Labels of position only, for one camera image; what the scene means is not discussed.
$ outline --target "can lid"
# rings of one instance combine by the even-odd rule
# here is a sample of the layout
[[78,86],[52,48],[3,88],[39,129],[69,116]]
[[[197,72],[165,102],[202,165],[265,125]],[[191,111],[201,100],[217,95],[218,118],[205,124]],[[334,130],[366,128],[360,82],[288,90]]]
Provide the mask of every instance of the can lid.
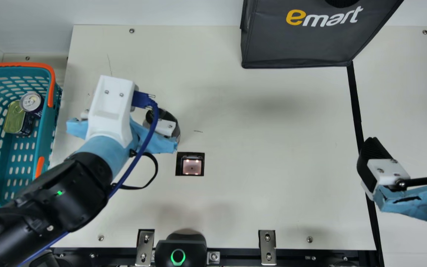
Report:
[[19,133],[24,125],[25,117],[26,112],[20,107],[19,100],[11,102],[7,108],[3,130],[9,134]]
[[21,108],[24,111],[31,112],[40,107],[42,98],[38,93],[29,92],[21,97]]

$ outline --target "green indicator light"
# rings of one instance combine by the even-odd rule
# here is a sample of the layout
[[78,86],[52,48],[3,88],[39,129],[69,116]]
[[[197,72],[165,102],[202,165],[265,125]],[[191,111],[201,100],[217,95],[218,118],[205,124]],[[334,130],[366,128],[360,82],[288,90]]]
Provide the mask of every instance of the green indicator light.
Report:
[[[182,260],[179,262],[174,260],[174,253],[176,253],[176,251],[182,252]],[[183,250],[178,248],[171,253],[171,262],[172,262],[172,264],[174,264],[174,266],[181,266],[183,264],[183,261],[185,261],[185,252]]]

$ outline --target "shopping basket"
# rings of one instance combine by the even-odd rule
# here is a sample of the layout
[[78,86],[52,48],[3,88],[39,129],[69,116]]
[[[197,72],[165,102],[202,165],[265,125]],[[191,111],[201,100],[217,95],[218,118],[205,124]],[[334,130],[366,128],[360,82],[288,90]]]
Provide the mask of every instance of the shopping basket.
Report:
[[[35,120],[29,136],[5,133],[3,125],[9,104],[27,92],[43,96],[41,118]],[[61,95],[49,65],[0,63],[0,206],[48,168]]]

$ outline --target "emart logo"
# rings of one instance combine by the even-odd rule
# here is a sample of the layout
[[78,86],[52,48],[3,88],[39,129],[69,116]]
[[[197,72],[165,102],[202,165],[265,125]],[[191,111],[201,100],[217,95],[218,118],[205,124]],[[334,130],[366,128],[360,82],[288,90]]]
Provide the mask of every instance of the emart logo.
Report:
[[344,24],[350,19],[350,23],[358,22],[357,16],[363,10],[362,7],[357,7],[356,10],[351,10],[347,13],[339,13],[332,16],[328,15],[307,15],[303,10],[291,10],[286,16],[286,22],[293,26],[311,26],[315,27],[319,22],[320,26],[334,26],[337,24]]

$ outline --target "white table surface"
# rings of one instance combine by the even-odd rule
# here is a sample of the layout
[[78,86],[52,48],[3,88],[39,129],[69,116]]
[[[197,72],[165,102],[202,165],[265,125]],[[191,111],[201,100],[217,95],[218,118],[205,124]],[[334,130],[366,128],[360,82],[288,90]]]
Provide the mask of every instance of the white table surface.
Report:
[[[119,191],[56,246],[135,247],[140,228],[155,242],[191,228],[209,247],[255,248],[258,230],[273,229],[278,248],[375,249],[345,68],[246,70],[237,27],[132,27],[74,27],[52,164],[83,143],[63,122],[113,75],[178,118],[178,150],[205,152],[205,176],[176,177],[175,155],[156,155],[148,188]],[[153,169],[142,159],[126,183],[145,184]]]
[[[427,176],[424,29],[384,27],[354,61],[363,134],[377,137],[412,178]],[[378,222],[387,267],[427,266],[427,222],[380,212]]]

